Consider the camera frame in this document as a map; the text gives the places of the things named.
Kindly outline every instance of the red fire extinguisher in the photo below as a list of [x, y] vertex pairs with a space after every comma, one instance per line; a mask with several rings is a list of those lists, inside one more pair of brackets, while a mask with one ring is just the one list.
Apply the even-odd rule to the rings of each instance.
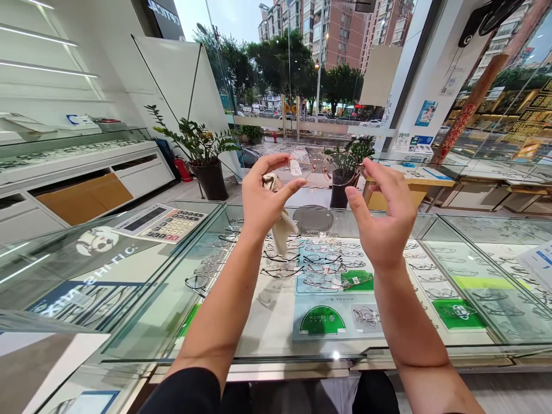
[[184, 182], [193, 181], [193, 178], [191, 177], [190, 172], [186, 168], [186, 164], [184, 164], [184, 160], [180, 158], [175, 158], [174, 164], [176, 165], [177, 170], [180, 173], [180, 176], [182, 177], [182, 181]]

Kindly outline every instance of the calculator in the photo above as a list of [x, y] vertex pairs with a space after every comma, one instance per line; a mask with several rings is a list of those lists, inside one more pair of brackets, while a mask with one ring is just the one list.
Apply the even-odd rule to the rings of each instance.
[[156, 204], [115, 226], [113, 232], [135, 239], [178, 244], [206, 217], [206, 213]]

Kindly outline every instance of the sky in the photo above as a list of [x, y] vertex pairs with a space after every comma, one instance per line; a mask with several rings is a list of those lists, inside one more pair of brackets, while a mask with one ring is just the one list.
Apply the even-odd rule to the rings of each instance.
[[532, 58], [527, 59], [526, 63], [543, 61], [552, 45], [552, 12], [549, 12], [539, 29], [533, 35], [528, 47], [534, 47]]
[[[239, 41], [258, 42], [257, 27], [262, 20], [259, 3], [262, 2], [262, 0], [208, 0], [212, 24], [218, 27], [221, 35], [232, 35]], [[210, 28], [206, 0], [174, 0], [174, 4], [187, 41], [194, 41], [193, 33], [198, 22]], [[266, 0], [264, 4], [270, 7], [273, 2]]]

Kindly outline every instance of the black pants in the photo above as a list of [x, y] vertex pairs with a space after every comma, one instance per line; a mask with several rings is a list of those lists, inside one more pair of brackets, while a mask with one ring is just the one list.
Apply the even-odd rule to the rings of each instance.
[[[399, 414], [393, 384], [383, 371], [364, 371], [352, 404], [353, 414]], [[251, 414], [251, 393], [247, 382], [227, 382], [220, 405], [221, 414]]]

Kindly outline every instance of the plant pot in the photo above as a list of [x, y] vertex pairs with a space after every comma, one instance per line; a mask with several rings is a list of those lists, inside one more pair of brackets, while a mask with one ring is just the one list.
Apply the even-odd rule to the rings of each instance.
[[348, 199], [347, 194], [345, 194], [345, 187], [356, 186], [358, 183], [358, 177], [359, 175], [350, 180], [347, 184], [344, 184], [347, 180], [344, 180], [337, 175], [332, 177], [332, 198], [329, 202], [330, 208], [347, 208]]
[[219, 160], [216, 164], [208, 166], [195, 166], [191, 163], [188, 165], [200, 182], [207, 200], [224, 201], [228, 198], [228, 192], [224, 185], [223, 168]]

